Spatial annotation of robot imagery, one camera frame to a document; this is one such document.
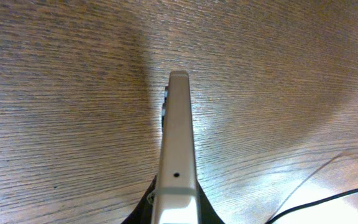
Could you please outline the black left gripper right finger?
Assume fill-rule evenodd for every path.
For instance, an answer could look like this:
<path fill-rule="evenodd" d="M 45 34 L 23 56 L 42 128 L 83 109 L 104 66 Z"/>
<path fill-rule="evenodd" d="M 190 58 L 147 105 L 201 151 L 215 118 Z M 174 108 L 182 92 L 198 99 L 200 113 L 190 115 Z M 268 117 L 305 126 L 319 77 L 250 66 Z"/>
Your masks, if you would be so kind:
<path fill-rule="evenodd" d="M 216 213 L 213 206 L 209 202 L 200 184 L 198 184 L 198 193 L 200 199 L 201 223 L 224 224 L 223 220 L 219 217 L 219 215 Z"/>

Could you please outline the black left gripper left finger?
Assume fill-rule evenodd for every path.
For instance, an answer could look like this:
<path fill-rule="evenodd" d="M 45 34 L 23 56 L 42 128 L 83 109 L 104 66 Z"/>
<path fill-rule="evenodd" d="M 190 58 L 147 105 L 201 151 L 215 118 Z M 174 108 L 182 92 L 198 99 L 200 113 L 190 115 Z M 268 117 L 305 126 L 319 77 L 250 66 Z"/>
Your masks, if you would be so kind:
<path fill-rule="evenodd" d="M 121 224 L 151 224 L 157 176 L 154 177 L 139 203 Z"/>

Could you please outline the black Galaxy smartphone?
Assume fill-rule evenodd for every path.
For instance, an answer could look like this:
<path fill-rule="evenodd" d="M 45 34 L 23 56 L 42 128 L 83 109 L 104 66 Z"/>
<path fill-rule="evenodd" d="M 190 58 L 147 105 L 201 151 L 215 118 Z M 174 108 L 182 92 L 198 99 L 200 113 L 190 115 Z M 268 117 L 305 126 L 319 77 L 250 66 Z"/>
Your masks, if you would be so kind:
<path fill-rule="evenodd" d="M 201 222 L 190 81 L 186 71 L 171 72 L 164 91 L 162 143 L 151 222 Z"/>

